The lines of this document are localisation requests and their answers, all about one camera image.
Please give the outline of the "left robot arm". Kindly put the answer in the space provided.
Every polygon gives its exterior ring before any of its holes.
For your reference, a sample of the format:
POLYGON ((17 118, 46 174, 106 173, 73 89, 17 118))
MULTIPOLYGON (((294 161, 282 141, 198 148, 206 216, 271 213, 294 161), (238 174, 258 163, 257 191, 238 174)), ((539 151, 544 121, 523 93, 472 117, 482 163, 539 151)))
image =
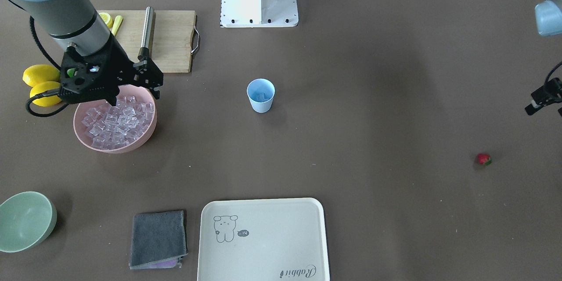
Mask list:
POLYGON ((543 0, 536 5, 535 19, 537 33, 542 37, 562 33, 562 0, 543 0))

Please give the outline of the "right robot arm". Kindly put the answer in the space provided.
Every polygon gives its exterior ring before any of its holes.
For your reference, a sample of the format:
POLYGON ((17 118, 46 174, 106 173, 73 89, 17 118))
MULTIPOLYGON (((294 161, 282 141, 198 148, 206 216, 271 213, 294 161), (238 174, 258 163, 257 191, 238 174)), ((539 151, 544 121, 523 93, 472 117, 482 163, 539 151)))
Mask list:
POLYGON ((163 73, 141 49, 131 61, 90 0, 11 0, 22 7, 62 49, 58 97, 68 104, 116 103, 120 86, 148 89, 160 98, 163 73))

